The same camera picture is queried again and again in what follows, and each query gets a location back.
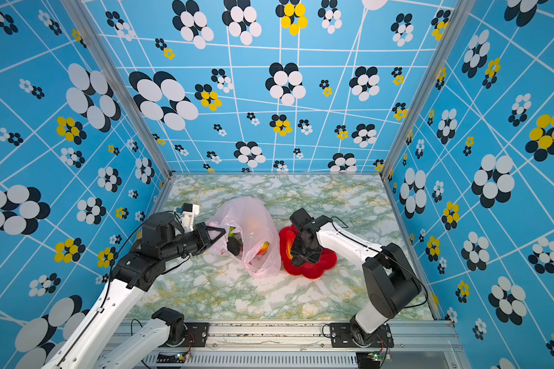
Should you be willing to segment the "right aluminium corner post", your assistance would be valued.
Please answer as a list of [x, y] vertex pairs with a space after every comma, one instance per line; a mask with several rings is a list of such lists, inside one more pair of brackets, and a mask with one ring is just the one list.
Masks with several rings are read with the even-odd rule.
[[463, 30], [464, 25], [469, 17], [472, 7], [475, 5], [474, 0], [463, 0], [456, 3], [456, 7], [452, 10], [449, 25], [444, 32], [443, 37], [438, 43], [432, 59], [421, 79], [415, 96], [409, 105], [407, 117], [403, 120], [400, 126], [395, 141], [391, 146], [389, 154], [386, 158], [383, 171], [380, 173], [383, 181], [387, 179], [389, 173], [394, 169], [396, 161], [402, 153], [405, 141], [412, 131], [414, 124], [417, 122], [420, 112], [423, 110], [424, 104], [432, 92], [434, 81], [445, 65], [449, 54]]

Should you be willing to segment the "red yellow mango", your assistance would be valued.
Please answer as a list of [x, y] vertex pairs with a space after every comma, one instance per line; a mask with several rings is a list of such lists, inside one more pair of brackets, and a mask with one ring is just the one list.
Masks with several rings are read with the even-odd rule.
[[259, 252], [256, 254], [257, 256], [261, 256], [261, 255], [264, 255], [268, 249], [269, 249], [269, 242], [268, 241], [265, 241], [262, 245], [262, 247], [259, 249]]
[[291, 253], [292, 245], [293, 245], [292, 241], [286, 242], [286, 256], [288, 257], [289, 260], [292, 260], [292, 253]]

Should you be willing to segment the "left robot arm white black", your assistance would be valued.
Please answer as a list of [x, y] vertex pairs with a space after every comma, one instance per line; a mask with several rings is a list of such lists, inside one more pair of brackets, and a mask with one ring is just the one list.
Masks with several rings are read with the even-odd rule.
[[133, 368], [161, 346], [192, 345], [182, 313], [160, 308], [140, 331], [109, 354], [103, 351], [126, 315], [169, 272], [168, 262], [201, 255], [226, 236], [224, 228], [195, 223], [195, 213], [159, 212], [142, 223], [143, 234], [112, 269], [107, 286], [46, 368]]

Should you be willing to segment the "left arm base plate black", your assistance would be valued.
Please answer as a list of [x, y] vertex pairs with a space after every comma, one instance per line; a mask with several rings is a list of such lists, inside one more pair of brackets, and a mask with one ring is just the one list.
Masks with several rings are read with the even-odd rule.
[[170, 327], [169, 337], [160, 347], [206, 347], [209, 323], [180, 323]]

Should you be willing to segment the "left green circuit board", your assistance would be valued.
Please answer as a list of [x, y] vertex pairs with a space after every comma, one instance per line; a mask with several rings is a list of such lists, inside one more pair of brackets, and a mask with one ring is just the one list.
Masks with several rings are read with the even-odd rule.
[[159, 353], [156, 358], [157, 364], [184, 364], [188, 359], [186, 353], [169, 353], [163, 352]]

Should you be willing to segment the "aluminium corner post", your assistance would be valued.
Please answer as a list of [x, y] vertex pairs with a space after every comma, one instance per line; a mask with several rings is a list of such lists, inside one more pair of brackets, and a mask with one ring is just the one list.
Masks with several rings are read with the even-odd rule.
[[475, 5], [474, 0], [463, 0], [456, 3], [456, 7], [452, 10], [449, 25], [444, 32], [443, 37], [438, 43], [432, 59], [421, 79], [415, 96], [409, 105], [407, 117], [403, 120], [400, 126], [395, 141], [391, 146], [389, 154], [386, 158], [383, 171], [380, 173], [383, 181], [387, 179], [389, 173], [394, 169], [396, 161], [402, 153], [405, 141], [412, 131], [414, 124], [417, 122], [420, 112], [423, 110], [424, 104], [432, 92], [434, 81], [445, 65], [449, 54], [463, 30], [464, 25], [469, 17], [472, 7]]
[[61, 1], [61, 3], [74, 25], [78, 27], [84, 40], [86, 40], [92, 57], [95, 59], [101, 72], [111, 85], [113, 92], [118, 97], [120, 105], [127, 114], [129, 121], [132, 123], [132, 126], [141, 138], [144, 146], [148, 149], [149, 154], [152, 156], [152, 160], [157, 164], [165, 180], [169, 181], [169, 179], [172, 178], [172, 170], [164, 158], [162, 151], [153, 141], [152, 132], [135, 105], [129, 89], [126, 88], [125, 80], [115, 67], [111, 53], [107, 50], [93, 22], [89, 19], [89, 13], [86, 11], [86, 7], [81, 1], [64, 0]]

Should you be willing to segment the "dark avocado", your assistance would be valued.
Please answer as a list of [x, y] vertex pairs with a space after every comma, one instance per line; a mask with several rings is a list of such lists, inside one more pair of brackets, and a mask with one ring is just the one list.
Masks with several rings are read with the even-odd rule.
[[243, 242], [241, 238], [236, 236], [229, 237], [227, 241], [227, 249], [235, 257], [240, 256], [243, 252]]

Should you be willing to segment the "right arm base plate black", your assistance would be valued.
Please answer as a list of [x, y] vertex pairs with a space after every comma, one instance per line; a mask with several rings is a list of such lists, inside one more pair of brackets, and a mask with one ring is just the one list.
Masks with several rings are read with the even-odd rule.
[[364, 332], [358, 324], [329, 324], [331, 345], [333, 348], [376, 348], [386, 349], [395, 346], [388, 324], [381, 325], [371, 334]]

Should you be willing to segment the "left aluminium corner post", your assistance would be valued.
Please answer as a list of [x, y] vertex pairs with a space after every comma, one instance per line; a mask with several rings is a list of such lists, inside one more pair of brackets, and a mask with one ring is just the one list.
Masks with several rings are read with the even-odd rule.
[[129, 121], [132, 123], [132, 126], [141, 138], [144, 146], [148, 149], [149, 154], [152, 156], [152, 160], [157, 164], [165, 180], [169, 181], [169, 179], [172, 178], [172, 170], [164, 158], [162, 151], [153, 141], [152, 132], [135, 105], [129, 89], [126, 88], [125, 80], [115, 67], [111, 53], [107, 50], [93, 22], [89, 19], [89, 13], [86, 11], [86, 7], [81, 1], [64, 0], [61, 1], [61, 3], [74, 25], [78, 27], [84, 40], [86, 40], [92, 57], [95, 59], [101, 72], [111, 85], [113, 92], [118, 97], [120, 105], [127, 114]]

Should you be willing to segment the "aluminium front rail frame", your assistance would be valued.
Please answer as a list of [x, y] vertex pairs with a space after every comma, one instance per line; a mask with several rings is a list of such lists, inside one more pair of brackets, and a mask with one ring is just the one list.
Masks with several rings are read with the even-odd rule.
[[[387, 323], [393, 348], [333, 348], [329, 324], [343, 321], [193, 321], [209, 323], [206, 347], [158, 347], [133, 368], [470, 368], [455, 328], [443, 321]], [[121, 323], [103, 351], [109, 354], [142, 329]], [[157, 364], [159, 353], [186, 353], [184, 364]], [[357, 352], [384, 354], [358, 362]]]

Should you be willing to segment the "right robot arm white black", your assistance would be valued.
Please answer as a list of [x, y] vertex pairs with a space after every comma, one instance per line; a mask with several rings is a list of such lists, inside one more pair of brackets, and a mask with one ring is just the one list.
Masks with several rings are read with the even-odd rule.
[[325, 215], [314, 218], [300, 208], [289, 218], [294, 227], [292, 246], [285, 251], [294, 268], [314, 267], [335, 254], [360, 267], [369, 302], [350, 320], [350, 334], [360, 347], [367, 347], [376, 332], [425, 288], [405, 253], [394, 243], [381, 245], [366, 241]]

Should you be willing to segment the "right green circuit board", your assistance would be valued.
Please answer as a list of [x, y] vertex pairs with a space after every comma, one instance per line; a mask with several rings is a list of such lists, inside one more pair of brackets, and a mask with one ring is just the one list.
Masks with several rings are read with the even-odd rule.
[[386, 360], [386, 356], [384, 354], [378, 354], [375, 352], [357, 352], [356, 358], [358, 362], [363, 362], [363, 361], [381, 362], [382, 360]]

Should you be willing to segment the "green circuit board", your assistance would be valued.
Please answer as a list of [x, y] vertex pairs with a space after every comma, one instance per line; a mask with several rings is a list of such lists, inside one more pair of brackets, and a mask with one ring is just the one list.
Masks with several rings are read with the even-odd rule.
[[382, 360], [386, 360], [386, 356], [384, 354], [378, 354], [375, 352], [357, 352], [356, 358], [358, 362], [363, 362], [363, 361], [381, 362]]
[[186, 353], [169, 353], [163, 352], [159, 353], [156, 358], [157, 364], [184, 364], [188, 359]]

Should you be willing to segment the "pink translucent plastic bag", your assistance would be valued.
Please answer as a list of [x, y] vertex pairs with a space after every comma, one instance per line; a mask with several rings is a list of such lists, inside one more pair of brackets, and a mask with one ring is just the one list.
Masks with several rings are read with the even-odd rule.
[[[279, 235], [269, 211], [261, 200], [249, 196], [229, 200], [206, 224], [226, 229], [226, 235], [209, 249], [211, 253], [238, 261], [253, 278], [278, 275], [282, 267]], [[243, 242], [243, 252], [238, 257], [227, 249], [230, 227], [235, 227], [237, 237]], [[268, 251], [257, 256], [265, 241], [270, 244]]]

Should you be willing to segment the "red flower-shaped plate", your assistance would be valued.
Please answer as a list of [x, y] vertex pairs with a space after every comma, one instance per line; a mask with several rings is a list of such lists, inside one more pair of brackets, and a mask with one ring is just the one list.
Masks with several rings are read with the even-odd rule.
[[323, 249], [319, 261], [316, 264], [304, 264], [302, 267], [294, 267], [292, 260], [286, 256], [286, 242], [294, 242], [298, 231], [293, 225], [282, 228], [279, 231], [279, 252], [285, 271], [293, 276], [303, 276], [310, 280], [321, 278], [328, 270], [334, 269], [338, 258], [335, 252], [329, 249]]

